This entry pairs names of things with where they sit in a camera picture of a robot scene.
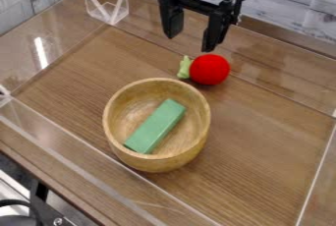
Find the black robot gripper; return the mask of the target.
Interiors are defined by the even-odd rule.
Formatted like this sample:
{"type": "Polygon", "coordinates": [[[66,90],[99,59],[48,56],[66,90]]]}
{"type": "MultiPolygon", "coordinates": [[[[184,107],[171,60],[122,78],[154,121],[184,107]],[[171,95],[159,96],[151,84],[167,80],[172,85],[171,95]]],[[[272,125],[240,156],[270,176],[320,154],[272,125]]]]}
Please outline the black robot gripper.
{"type": "MultiPolygon", "coordinates": [[[[179,0],[191,10],[210,14],[210,24],[204,31],[203,51],[211,52],[223,42],[228,27],[238,23],[244,0],[179,0]]],[[[184,10],[176,0],[159,0],[163,31],[168,38],[174,38],[184,28],[184,10]]]]}

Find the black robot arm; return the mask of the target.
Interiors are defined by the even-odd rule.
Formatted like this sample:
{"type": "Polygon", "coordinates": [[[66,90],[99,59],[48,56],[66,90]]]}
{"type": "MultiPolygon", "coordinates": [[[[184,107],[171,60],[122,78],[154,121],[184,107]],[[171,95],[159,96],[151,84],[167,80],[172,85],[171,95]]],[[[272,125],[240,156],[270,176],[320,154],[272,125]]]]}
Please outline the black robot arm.
{"type": "Polygon", "coordinates": [[[158,0],[163,31],[174,38],[184,29],[184,10],[210,17],[203,37],[203,52],[211,52],[223,43],[228,29],[239,22],[246,0],[158,0]]]}

